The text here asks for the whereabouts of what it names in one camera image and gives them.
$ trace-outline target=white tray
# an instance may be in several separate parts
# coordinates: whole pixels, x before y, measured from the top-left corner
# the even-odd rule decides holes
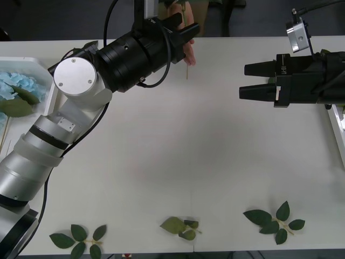
[[[341,159],[345,167],[345,120],[343,115],[343,107],[332,105],[328,110],[330,122],[334,131],[335,139],[338,144]]]
[[[0,72],[32,76],[37,83],[47,87],[45,100],[34,106],[34,114],[22,118],[10,118],[8,132],[0,152],[1,161],[13,150],[20,135],[26,133],[41,114],[48,115],[53,112],[58,89],[55,87],[53,77],[48,70],[40,65],[39,60],[35,58],[0,57]],[[0,130],[0,141],[3,130]]]

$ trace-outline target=artificial leaf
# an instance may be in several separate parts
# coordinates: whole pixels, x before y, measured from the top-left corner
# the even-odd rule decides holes
[[[30,105],[39,104],[38,98],[34,96],[32,93],[30,93],[29,91],[17,86],[11,86],[11,87],[16,93],[18,93],[19,97],[21,97],[24,101],[27,101],[28,104]]]
[[[72,236],[75,240],[82,242],[87,238],[85,229],[80,225],[71,225]]]
[[[270,213],[261,209],[249,210],[243,214],[247,217],[247,219],[259,226],[264,226],[272,221],[272,216]]]
[[[53,243],[61,249],[70,248],[75,244],[75,241],[65,234],[52,234],[49,237]]]
[[[290,206],[289,203],[286,201],[284,202],[280,208],[277,210],[275,216],[278,220],[286,221],[290,216]]]
[[[284,244],[286,240],[287,240],[287,231],[284,228],[279,229],[277,234],[275,235],[275,243]]]
[[[33,113],[30,104],[21,99],[0,101],[0,111],[8,117],[24,117]]]
[[[107,231],[107,225],[103,225],[97,228],[95,232],[93,233],[93,236],[92,236],[93,240],[95,241],[100,240],[105,235],[106,231]]]
[[[270,223],[264,225],[263,228],[261,228],[260,233],[261,234],[275,234],[279,230],[279,223],[277,221],[271,221]]]
[[[85,252],[85,248],[86,245],[84,242],[77,244],[71,252],[71,259],[79,259]]]
[[[290,222],[289,228],[291,228],[292,230],[301,230],[304,227],[305,223],[305,220],[294,220]]]
[[[172,234],[178,234],[180,232],[184,232],[186,229],[186,225],[177,217],[170,217],[164,221],[163,224],[160,225],[161,228],[165,229],[166,231]]]
[[[98,245],[94,244],[90,247],[90,255],[92,259],[101,259],[102,252]]]
[[[199,227],[199,222],[193,220],[185,220],[184,224],[191,227],[192,229],[197,229]]]
[[[268,83],[269,83],[269,84],[275,84],[275,78],[274,78],[274,77],[270,77],[270,78],[268,79]]]
[[[192,241],[195,239],[196,234],[195,234],[195,231],[191,229],[191,230],[186,231],[185,233],[182,233],[182,232],[178,233],[178,236],[188,241]]]

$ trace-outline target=blue crumpled paper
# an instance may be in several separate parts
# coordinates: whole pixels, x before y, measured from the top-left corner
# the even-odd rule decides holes
[[[38,98],[40,102],[44,101],[46,88],[42,85],[37,84],[36,80],[32,77],[27,77],[23,74],[18,73],[9,74],[6,72],[0,72],[0,83],[1,82],[9,86],[7,90],[11,88],[10,86],[17,86],[24,90],[27,90],[28,92],[31,92],[34,96]],[[6,100],[11,100],[14,98],[13,96],[9,96],[8,94],[2,95],[1,91],[2,90],[0,90],[0,97]]]
[[[5,127],[6,120],[7,120],[6,114],[3,112],[0,112],[0,130],[2,130],[3,127]]]
[[[0,72],[0,101],[19,98],[11,86],[27,90],[36,96],[40,103],[45,99],[46,88],[37,84],[34,78],[18,73]],[[0,112],[0,130],[4,127],[6,120],[6,114]]]

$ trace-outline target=finger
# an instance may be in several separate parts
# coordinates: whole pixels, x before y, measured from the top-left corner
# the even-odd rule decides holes
[[[183,60],[186,62],[187,65],[189,65],[189,66],[191,65],[188,58],[184,58]]]
[[[191,44],[190,43],[185,44],[183,46],[183,50],[184,50],[186,57],[188,58],[189,63],[192,66],[194,66],[196,64],[196,60],[194,57],[194,50],[193,50]]]

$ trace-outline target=wooden stick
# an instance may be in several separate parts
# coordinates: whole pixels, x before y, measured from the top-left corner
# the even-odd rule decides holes
[[[10,117],[7,117],[6,125],[5,125],[5,128],[4,128],[4,133],[2,134],[2,139],[1,139],[1,144],[0,144],[0,153],[1,153],[1,150],[2,150],[2,146],[4,144],[4,140],[5,140],[5,136],[6,136],[6,130],[7,130],[8,124],[9,124],[9,120],[10,120]]]
[[[182,9],[182,16],[183,16],[184,26],[187,27],[188,23],[187,23],[187,17],[185,15],[185,3],[181,4],[181,9]],[[186,76],[186,78],[188,80],[188,64],[187,64],[187,76]]]

